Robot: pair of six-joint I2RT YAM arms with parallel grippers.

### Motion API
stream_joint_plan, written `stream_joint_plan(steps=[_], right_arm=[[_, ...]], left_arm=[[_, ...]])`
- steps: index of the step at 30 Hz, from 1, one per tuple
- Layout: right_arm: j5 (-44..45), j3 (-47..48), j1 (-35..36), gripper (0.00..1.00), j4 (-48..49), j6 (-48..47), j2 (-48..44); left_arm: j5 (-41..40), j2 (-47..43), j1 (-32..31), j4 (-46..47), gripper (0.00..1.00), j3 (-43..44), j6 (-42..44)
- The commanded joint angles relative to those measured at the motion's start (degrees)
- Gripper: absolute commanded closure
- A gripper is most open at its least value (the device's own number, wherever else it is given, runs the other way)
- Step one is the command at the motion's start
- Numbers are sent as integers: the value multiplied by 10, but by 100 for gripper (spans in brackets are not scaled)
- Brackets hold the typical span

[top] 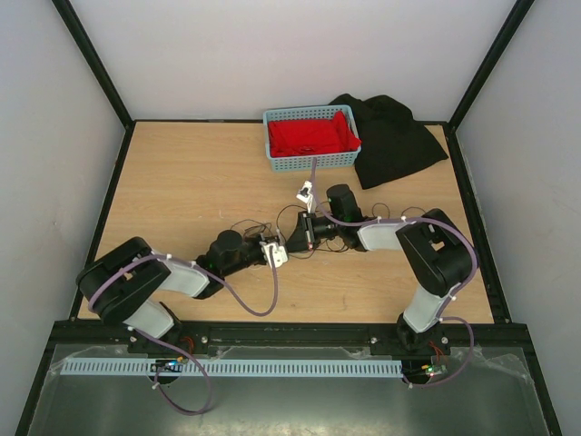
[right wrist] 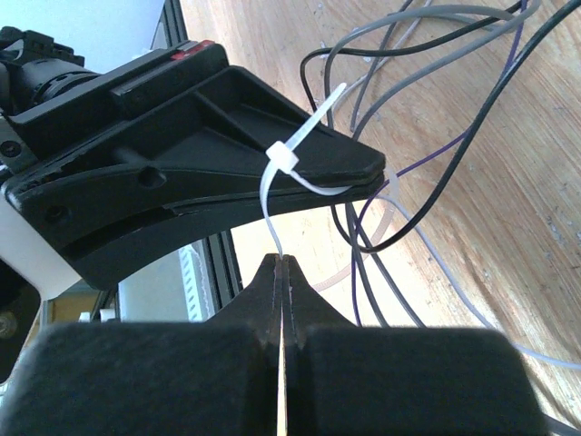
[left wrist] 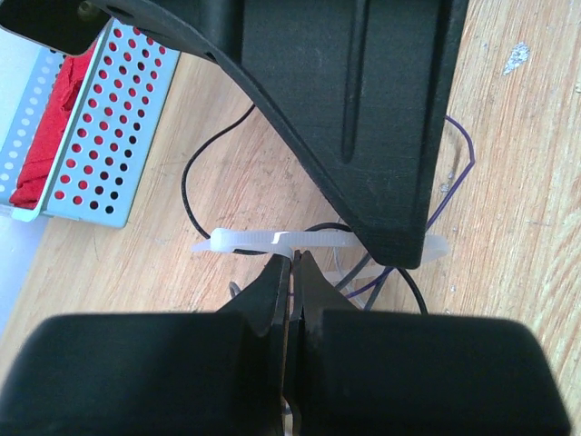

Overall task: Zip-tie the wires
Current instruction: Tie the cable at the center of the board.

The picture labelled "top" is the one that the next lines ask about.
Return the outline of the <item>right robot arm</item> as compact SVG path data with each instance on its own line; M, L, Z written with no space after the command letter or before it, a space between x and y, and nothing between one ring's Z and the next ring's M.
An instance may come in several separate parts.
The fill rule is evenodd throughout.
M296 198L306 210L284 240L288 254L313 252L321 243L339 237L349 250L401 250L418 287L411 303L398 317L397 342L408 353L419 352L432 340L442 313L459 290L475 276L478 259L468 239L439 209L419 217L369 218L361 213L346 184L327 190L329 210L316 209L314 186L304 183Z

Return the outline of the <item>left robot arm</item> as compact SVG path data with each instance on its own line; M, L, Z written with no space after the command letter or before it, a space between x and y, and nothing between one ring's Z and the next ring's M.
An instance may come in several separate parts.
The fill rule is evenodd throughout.
M143 238L133 237L79 272L75 282L88 302L88 310L106 325L124 324L149 335L161 352L176 349L181 341L177 319L152 299L158 290L203 300L225 288L229 275L255 265L273 273L288 261L278 237L244 237L234 230L219 233L208 252L194 261L155 251Z

